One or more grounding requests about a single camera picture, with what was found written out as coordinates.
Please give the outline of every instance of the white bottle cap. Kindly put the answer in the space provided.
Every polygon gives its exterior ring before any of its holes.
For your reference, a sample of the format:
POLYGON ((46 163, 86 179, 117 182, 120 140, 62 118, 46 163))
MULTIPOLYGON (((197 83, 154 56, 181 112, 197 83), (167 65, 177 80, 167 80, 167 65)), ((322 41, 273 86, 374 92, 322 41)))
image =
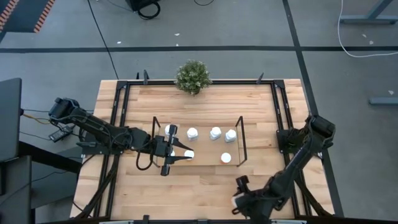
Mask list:
POLYGON ((191 150, 186 150, 184 152, 184 156, 192 157, 192 159, 193 159, 193 157, 195 156, 195 153, 191 150))
POLYGON ((227 152, 224 152, 224 153, 221 155, 221 161, 223 161, 224 163, 229 163, 229 162, 231 162, 231 155, 230 155, 229 153, 227 153, 227 152))
POLYGON ((234 139, 236 138, 236 131, 230 129, 227 133, 226 133, 227 137, 230 139, 234 139))
POLYGON ((211 133, 214 134, 215 136, 221 134, 221 129, 219 127, 214 127, 211 129, 211 133))
POLYGON ((189 137, 196 137, 196 136, 198 136, 198 130, 196 130, 195 128, 190 128, 187 131, 187 135, 189 137))
POLYGON ((164 133, 166 135, 169 135, 170 134, 169 131, 170 131, 170 125, 167 125, 166 128, 164 128, 164 133))

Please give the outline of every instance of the gray concrete floor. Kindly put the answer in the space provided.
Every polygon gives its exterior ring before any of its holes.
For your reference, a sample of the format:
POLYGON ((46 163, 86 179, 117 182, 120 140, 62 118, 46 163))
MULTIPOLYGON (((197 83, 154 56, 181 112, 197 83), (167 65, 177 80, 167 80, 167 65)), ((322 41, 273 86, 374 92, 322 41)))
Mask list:
MULTIPOLYGON (((123 0, 111 1, 127 7, 123 0)), ((344 14, 365 14, 375 2, 346 0, 344 14)), ((164 0, 160 16, 152 21, 143 21, 105 0, 91 3, 110 47, 293 45, 280 0, 215 0, 207 7, 191 0, 164 0)), ((289 3, 302 46, 338 46, 339 0, 289 3)), ((398 1, 385 13, 398 15, 398 1)), ((343 25, 341 37, 351 46, 370 46, 370 41, 397 46, 398 25, 343 25)), ((8 33, 0 43, 0 48, 102 46, 84 0, 57 0, 39 34, 8 33)), ((398 94, 398 55, 303 54, 319 112, 337 126, 330 155, 345 215, 398 220, 398 109, 367 102, 370 96, 390 96, 389 90, 398 94)), ((301 78, 294 52, 131 52, 112 56, 120 78, 134 78, 143 69, 151 78, 172 78, 187 59, 204 61, 213 78, 256 78, 262 72, 264 78, 301 78)), ((0 68, 0 80, 22 78, 22 107, 36 110, 49 110, 58 96, 74 98, 82 107, 93 109, 100 80, 115 79, 106 53, 0 54, 0 68)), ((21 130, 38 134, 55 128, 23 118, 21 130)), ((53 144, 24 135, 21 139, 52 152, 76 142, 70 138, 53 144)), ((68 218, 71 203, 69 198, 39 209, 37 221, 68 218)))

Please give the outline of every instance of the robotic arm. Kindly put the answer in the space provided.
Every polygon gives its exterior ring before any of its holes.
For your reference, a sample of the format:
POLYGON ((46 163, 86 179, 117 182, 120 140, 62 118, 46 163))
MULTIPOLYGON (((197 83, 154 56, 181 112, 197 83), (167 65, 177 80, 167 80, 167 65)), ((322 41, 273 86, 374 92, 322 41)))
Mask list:
POLYGON ((321 116, 309 116, 304 128, 291 129, 286 137, 288 144, 301 141, 298 153, 282 171, 271 177, 264 188, 249 190, 247 176, 236 179, 238 191, 233 197, 233 214, 250 217, 251 223, 268 223, 273 209, 281 210, 293 194, 294 181, 309 160, 318 152, 332 146, 335 125, 321 116))
POLYGON ((164 165, 162 166, 161 175, 169 174, 170 165, 175 161, 182 159, 191 159, 185 156, 171 156, 173 146, 191 150, 178 141, 174 137, 177 133, 177 127, 170 125, 169 140, 165 141, 164 136, 154 136, 138 128, 115 127, 102 119, 87 113, 79 107, 76 100, 68 98, 57 98, 55 104, 49 112, 50 122, 57 126, 62 124, 75 124, 81 129, 91 133, 98 142, 108 147, 109 150, 115 152, 123 152, 125 149, 137 151, 138 153, 150 154, 151 163, 154 156, 163 157, 164 165))

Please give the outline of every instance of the wooden tabletop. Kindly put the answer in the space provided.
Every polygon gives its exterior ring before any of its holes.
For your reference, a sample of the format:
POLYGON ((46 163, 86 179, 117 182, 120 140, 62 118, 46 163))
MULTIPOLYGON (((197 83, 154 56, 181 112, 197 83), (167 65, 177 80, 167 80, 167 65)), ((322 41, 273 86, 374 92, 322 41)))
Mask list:
MULTIPOLYGON (((99 88, 94 115, 110 120, 116 80, 103 80, 99 88)), ((285 80, 287 98, 295 128, 304 126, 308 108, 299 79, 285 80)), ((119 99, 119 124, 122 90, 119 99)), ((278 90, 279 104, 282 97, 278 90)), ((277 148, 277 121, 271 88, 267 85, 211 85, 197 96, 190 96, 174 86, 132 86, 127 107, 126 125, 151 132, 156 116, 165 124, 196 126, 226 126, 244 118, 248 160, 241 166, 172 166, 170 175, 160 176, 160 169, 152 166, 146 171, 136 168, 136 153, 126 151, 119 162, 112 220, 142 220, 150 215, 154 220, 176 219, 243 219, 231 213, 231 196, 236 191, 235 178, 249 177, 249 188, 263 188, 269 177, 282 170, 284 160, 277 148)), ((286 118, 282 110, 285 128, 286 118)), ((97 155, 82 168, 76 188, 75 202, 84 207, 98 187, 103 156, 97 155)), ((149 156, 143 155, 139 164, 144 167, 149 156)), ((304 168, 307 187, 323 208, 333 213, 330 193, 321 160, 314 157, 304 168)), ((104 193, 101 215, 104 214, 108 192, 104 193)), ((297 194, 301 214, 304 214, 301 194, 297 194)), ((71 216, 80 211, 73 207, 71 216)), ((293 218, 289 201, 272 218, 293 218)))

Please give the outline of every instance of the green plant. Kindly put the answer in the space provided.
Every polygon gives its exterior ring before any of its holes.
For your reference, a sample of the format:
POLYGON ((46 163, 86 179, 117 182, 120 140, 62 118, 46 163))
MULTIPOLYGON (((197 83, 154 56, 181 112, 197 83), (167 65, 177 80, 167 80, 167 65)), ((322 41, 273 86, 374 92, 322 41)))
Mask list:
POLYGON ((174 83, 179 90, 196 95, 202 88, 212 84, 212 81, 209 79, 209 71, 203 62, 188 60, 178 69, 174 83))

